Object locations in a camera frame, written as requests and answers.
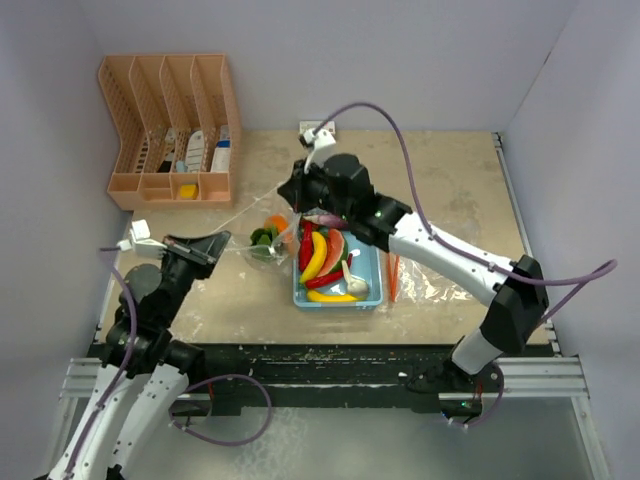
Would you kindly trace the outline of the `orange purple papaya slice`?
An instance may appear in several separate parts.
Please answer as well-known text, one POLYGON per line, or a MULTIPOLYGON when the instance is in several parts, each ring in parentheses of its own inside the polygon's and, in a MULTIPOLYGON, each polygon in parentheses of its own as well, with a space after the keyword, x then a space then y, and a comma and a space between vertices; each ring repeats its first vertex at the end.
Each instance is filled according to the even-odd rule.
POLYGON ((272 245, 284 245, 287 247, 294 245, 296 228, 291 225, 285 216, 281 214, 269 216, 264 221, 263 228, 272 245))

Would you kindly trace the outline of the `green leafy vegetable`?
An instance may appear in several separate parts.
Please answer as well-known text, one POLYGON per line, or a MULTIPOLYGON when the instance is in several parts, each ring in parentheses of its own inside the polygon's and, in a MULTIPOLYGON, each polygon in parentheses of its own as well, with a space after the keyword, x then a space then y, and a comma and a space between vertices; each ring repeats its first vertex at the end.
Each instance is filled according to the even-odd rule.
POLYGON ((253 258, 260 261, 271 261, 276 258, 276 247, 271 244, 263 227, 251 233, 250 242, 250 254, 253 258))

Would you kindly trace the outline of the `clear polka dot zip bag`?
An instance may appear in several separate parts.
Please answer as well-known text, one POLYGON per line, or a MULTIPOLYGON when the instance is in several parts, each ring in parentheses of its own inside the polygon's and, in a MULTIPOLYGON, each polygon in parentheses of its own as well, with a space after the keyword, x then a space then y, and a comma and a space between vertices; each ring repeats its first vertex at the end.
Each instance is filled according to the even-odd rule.
POLYGON ((252 269, 290 276, 300 249, 302 216, 278 193, 282 185, 255 197, 213 233, 228 231, 226 253, 241 257, 252 269))

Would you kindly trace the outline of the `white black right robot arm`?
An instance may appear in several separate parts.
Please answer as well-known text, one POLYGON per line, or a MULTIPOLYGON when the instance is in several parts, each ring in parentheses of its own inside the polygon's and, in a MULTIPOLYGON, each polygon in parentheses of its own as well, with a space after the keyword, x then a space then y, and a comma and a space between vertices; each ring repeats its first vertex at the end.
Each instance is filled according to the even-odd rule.
POLYGON ((362 243, 435 271, 486 306, 480 326, 458 342, 445 366, 446 383, 456 391, 469 390, 502 354, 521 352, 549 305, 536 260, 512 261, 427 226, 410 206, 377 192, 354 155, 334 155, 323 165, 298 160, 278 193, 294 212, 334 214, 362 243))

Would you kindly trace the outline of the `clear bag with orange zipper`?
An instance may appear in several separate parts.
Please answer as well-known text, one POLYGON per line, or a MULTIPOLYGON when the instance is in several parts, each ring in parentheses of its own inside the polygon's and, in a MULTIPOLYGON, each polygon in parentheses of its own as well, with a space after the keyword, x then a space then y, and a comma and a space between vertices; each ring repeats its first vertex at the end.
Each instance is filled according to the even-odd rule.
POLYGON ((416 261, 395 254, 385 256, 390 302, 439 304, 449 301, 472 301, 473 297, 459 285, 416 261))

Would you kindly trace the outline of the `red chili pepper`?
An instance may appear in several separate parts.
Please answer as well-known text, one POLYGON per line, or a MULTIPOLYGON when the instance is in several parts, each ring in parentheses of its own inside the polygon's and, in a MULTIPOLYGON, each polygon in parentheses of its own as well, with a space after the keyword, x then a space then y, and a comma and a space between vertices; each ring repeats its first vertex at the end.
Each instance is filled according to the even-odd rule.
POLYGON ((343 278, 342 261, 339 261, 335 268, 327 274, 316 276, 305 283, 307 289, 318 289, 333 284, 343 278))
POLYGON ((308 266, 314 251, 312 241, 313 227, 308 221, 303 222, 303 235, 300 243, 300 249, 298 254, 299 271, 303 272, 308 266))

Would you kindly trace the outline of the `yellow block in organizer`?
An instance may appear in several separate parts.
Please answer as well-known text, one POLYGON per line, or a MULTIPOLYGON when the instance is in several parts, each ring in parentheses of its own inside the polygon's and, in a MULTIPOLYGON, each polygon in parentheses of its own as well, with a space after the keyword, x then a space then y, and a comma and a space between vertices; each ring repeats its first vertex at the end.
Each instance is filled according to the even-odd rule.
POLYGON ((179 188, 179 198, 182 200, 194 200, 198 197, 197 184, 183 184, 179 188))

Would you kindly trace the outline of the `watermelon slice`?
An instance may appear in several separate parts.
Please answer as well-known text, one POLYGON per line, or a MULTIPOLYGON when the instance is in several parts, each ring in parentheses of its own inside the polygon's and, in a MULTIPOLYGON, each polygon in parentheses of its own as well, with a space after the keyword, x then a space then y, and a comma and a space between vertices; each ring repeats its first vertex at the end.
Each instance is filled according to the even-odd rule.
POLYGON ((318 276, 323 277, 341 270, 342 261, 347 258, 348 244, 338 229, 329 229, 325 234, 327 255, 318 276))

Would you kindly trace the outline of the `yellow banana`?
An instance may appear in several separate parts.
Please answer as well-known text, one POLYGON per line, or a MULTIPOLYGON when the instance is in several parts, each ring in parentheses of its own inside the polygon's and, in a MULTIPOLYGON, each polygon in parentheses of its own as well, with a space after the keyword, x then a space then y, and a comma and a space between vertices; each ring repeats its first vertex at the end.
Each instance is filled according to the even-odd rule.
POLYGON ((317 290, 308 290, 307 300, 315 303, 355 303, 359 298, 351 294, 325 294, 317 290))
POLYGON ((300 273, 300 284, 305 284, 306 282, 316 278, 321 268, 323 267, 327 257, 327 240, 321 233, 319 233, 318 231, 313 231, 311 234, 311 242, 313 252, 306 262, 303 271, 300 273))

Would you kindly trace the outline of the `white blue box in organizer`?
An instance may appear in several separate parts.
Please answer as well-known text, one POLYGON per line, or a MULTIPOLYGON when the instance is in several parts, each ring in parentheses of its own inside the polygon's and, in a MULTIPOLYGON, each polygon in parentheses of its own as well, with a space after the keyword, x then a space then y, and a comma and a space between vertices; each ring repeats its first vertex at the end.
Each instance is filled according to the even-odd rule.
POLYGON ((222 125, 219 129, 218 140, 215 144, 212 162, 209 171, 211 173, 228 173, 231 162, 231 132, 228 125, 222 125))

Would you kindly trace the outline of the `light blue plastic basket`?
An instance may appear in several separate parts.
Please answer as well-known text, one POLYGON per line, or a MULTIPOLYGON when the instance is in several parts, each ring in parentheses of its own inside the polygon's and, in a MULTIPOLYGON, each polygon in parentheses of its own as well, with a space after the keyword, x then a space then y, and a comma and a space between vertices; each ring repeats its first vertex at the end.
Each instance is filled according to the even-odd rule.
POLYGON ((320 253, 311 255, 311 262, 320 259, 322 267, 312 268, 316 276, 306 276, 298 260, 293 264, 293 303, 303 311, 321 309, 374 310, 384 298, 381 261, 378 251, 365 245, 347 231, 307 230, 310 250, 320 246, 320 253))

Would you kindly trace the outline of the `white bottle in organizer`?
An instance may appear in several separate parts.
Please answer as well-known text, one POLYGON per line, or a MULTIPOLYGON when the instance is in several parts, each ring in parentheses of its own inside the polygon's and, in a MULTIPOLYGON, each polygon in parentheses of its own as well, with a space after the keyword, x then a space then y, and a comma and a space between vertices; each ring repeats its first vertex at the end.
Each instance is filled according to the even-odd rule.
POLYGON ((201 130, 193 132, 188 140, 184 158, 186 172, 198 172, 204 158, 205 136, 201 130))

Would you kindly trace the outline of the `white garlic bulb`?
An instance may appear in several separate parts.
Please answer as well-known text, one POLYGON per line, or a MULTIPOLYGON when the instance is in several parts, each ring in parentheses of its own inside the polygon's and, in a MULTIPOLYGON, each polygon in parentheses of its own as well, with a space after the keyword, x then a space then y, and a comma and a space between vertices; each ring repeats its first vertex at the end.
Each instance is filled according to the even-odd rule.
POLYGON ((350 272, 348 262, 342 261, 343 278, 346 282, 347 293, 358 298, 366 298, 369 295, 369 286, 367 282, 350 272))

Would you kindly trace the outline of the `peach plastic file organizer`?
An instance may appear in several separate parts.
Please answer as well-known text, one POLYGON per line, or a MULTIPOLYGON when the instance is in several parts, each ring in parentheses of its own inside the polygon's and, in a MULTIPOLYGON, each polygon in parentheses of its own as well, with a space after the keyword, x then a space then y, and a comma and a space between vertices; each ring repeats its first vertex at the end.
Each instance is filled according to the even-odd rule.
POLYGON ((98 80, 120 140, 107 192, 124 211, 229 208, 243 127, 224 53, 108 55, 98 80), (209 171, 219 129, 231 132, 228 173, 209 171), (201 170, 186 172, 191 134, 205 136, 201 170), (198 197, 179 198, 183 184, 198 197))

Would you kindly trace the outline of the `black aluminium base frame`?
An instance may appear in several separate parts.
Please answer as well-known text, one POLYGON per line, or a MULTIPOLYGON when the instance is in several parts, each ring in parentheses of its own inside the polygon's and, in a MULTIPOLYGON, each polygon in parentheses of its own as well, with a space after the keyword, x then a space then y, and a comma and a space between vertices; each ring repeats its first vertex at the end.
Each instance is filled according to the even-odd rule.
MULTIPOLYGON (((573 404, 593 475, 610 472, 590 419, 588 390, 577 358, 547 347, 491 362, 478 374, 455 372, 441 346, 201 344, 205 372, 177 403, 193 402, 216 415, 245 407, 402 408, 434 413, 462 428, 479 425, 510 398, 567 398, 573 404)), ((64 393, 87 396, 95 385, 104 344, 71 363, 64 393)))

